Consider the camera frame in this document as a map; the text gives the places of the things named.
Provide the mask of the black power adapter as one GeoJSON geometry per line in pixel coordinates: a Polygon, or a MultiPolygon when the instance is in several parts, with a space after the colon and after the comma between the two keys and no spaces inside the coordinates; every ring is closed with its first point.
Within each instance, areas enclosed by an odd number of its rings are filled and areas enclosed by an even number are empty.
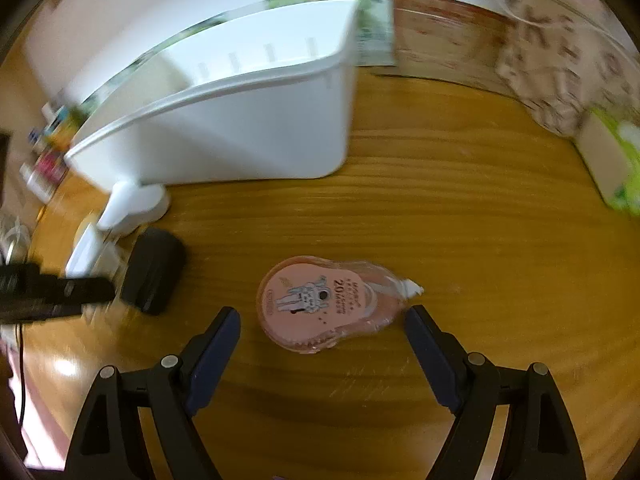
{"type": "Polygon", "coordinates": [[[162,229],[145,229],[132,248],[120,300],[147,315],[161,314],[185,265],[186,246],[178,237],[162,229]]]}

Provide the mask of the pink correction tape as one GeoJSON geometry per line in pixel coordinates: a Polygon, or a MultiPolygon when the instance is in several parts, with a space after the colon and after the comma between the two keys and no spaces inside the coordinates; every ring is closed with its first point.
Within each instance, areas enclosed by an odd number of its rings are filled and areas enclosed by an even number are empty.
{"type": "Polygon", "coordinates": [[[415,281],[370,262],[297,256],[278,263],[262,279],[256,309],[275,344],[314,354],[382,330],[422,294],[415,281]]]}

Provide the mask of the round gold compact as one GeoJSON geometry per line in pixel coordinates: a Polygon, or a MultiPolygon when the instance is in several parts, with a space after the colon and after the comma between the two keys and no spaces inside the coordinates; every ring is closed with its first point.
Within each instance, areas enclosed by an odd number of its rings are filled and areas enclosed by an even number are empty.
{"type": "Polygon", "coordinates": [[[95,226],[96,222],[98,222],[100,215],[96,211],[91,211],[90,214],[87,214],[85,218],[81,220],[79,226],[76,230],[74,240],[79,240],[81,235],[84,234],[85,230],[88,226],[95,226]]]}

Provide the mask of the white square charger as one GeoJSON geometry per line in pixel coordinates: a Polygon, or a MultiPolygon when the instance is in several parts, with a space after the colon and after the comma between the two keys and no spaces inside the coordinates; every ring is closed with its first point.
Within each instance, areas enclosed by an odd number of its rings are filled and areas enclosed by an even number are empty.
{"type": "Polygon", "coordinates": [[[88,223],[66,263],[66,278],[116,278],[121,270],[122,256],[114,240],[94,223],[88,223]]]}

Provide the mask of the white spray bottle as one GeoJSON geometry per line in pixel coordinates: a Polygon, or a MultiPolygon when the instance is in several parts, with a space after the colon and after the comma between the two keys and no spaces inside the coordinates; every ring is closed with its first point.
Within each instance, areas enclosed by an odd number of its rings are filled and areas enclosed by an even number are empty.
{"type": "Polygon", "coordinates": [[[48,204],[55,193],[55,186],[45,176],[40,174],[32,165],[23,162],[20,167],[20,175],[27,188],[41,203],[48,204]]]}

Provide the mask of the pink can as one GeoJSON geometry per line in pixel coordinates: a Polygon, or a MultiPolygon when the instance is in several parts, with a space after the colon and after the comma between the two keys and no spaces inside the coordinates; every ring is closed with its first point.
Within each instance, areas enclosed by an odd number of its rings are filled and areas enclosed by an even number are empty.
{"type": "Polygon", "coordinates": [[[43,152],[38,155],[35,168],[55,186],[62,183],[68,171],[63,156],[56,151],[43,152]]]}

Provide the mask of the orange juice carton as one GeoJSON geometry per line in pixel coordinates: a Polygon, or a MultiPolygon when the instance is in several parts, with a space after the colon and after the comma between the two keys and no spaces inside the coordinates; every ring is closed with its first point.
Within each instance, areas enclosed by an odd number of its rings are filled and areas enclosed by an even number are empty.
{"type": "Polygon", "coordinates": [[[46,133],[49,142],[58,151],[65,153],[85,121],[86,114],[79,107],[60,107],[55,118],[47,126],[46,133]]]}

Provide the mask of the green tissue pack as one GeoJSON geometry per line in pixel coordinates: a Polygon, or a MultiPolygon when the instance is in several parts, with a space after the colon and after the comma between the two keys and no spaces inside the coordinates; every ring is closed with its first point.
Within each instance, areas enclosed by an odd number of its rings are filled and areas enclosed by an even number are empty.
{"type": "Polygon", "coordinates": [[[592,108],[575,138],[578,153],[612,209],[639,215],[639,118],[592,108]]]}

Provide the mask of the white plastic storage bin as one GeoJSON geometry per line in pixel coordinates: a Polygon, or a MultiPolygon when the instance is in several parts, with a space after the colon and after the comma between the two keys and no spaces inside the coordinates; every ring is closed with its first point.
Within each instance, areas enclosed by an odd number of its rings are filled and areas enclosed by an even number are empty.
{"type": "Polygon", "coordinates": [[[96,188],[322,178],[346,159],[356,0],[281,6],[184,38],[80,128],[67,165],[96,188]]]}

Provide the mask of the beige letter print bag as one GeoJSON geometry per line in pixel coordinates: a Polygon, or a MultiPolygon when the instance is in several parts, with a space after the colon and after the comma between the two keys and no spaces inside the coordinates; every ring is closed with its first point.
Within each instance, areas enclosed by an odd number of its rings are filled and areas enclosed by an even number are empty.
{"type": "Polygon", "coordinates": [[[639,111],[639,63],[588,15],[564,0],[502,0],[511,19],[497,75],[534,121],[571,138],[585,114],[639,111]]]}

